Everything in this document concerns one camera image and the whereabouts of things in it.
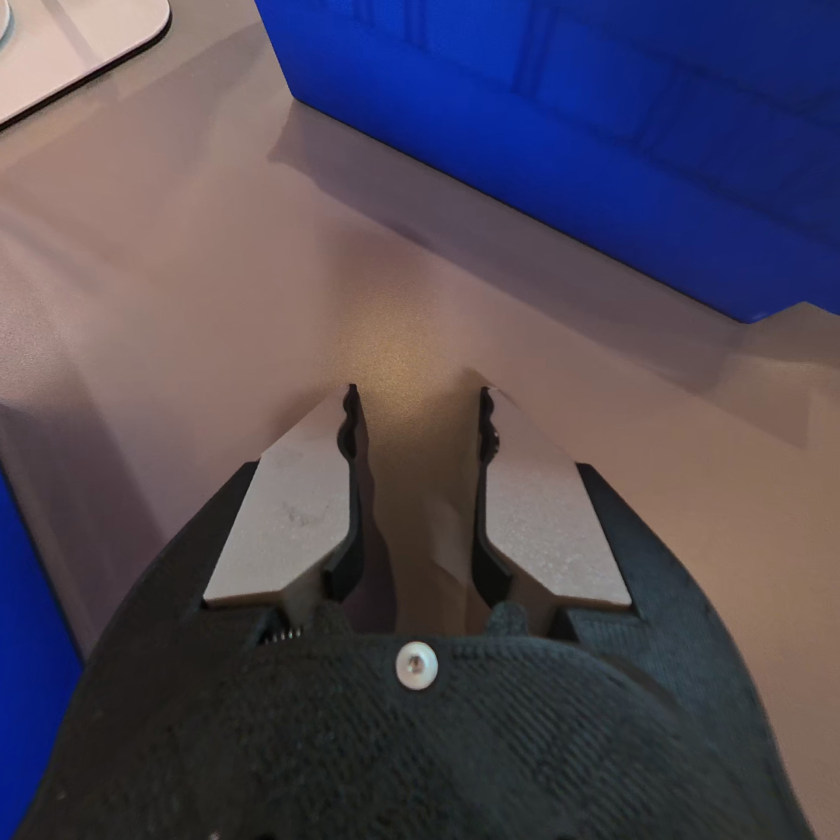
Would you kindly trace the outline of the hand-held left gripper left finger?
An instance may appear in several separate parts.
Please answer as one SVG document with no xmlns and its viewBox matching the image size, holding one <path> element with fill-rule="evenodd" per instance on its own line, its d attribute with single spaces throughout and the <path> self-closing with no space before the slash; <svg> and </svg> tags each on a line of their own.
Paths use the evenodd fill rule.
<svg viewBox="0 0 840 840">
<path fill-rule="evenodd" d="M 309 616 L 327 598 L 324 571 L 351 539 L 357 397 L 341 384 L 263 452 L 206 585 L 207 607 Z"/>
</svg>

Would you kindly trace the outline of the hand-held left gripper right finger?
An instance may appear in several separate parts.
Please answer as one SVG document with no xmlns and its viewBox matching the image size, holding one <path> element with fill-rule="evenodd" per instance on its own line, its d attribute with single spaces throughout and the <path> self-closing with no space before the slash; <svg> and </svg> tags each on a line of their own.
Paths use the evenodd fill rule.
<svg viewBox="0 0 840 840">
<path fill-rule="evenodd" d="M 629 614 L 633 600 L 574 459 L 507 395 L 479 394 L 471 580 L 490 610 L 520 605 L 548 636 L 568 610 Z"/>
</svg>

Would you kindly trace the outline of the blue plastic bin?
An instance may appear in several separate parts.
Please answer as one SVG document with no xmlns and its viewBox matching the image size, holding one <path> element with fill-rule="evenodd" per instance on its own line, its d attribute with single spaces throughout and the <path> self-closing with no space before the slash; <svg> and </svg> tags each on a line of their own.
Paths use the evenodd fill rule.
<svg viewBox="0 0 840 840">
<path fill-rule="evenodd" d="M 732 319 L 838 314 L 838 2 L 256 2 L 294 99 Z"/>
<path fill-rule="evenodd" d="M 1 838 L 46 771 L 81 657 L 25 519 L 1 475 Z"/>
</svg>

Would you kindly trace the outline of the white book stand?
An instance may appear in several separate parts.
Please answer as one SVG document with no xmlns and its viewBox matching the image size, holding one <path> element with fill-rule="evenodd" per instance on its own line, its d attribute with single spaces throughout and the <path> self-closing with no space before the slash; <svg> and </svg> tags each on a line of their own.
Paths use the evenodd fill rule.
<svg viewBox="0 0 840 840">
<path fill-rule="evenodd" d="M 1 129 L 158 43 L 167 1 L 2 1 Z"/>
</svg>

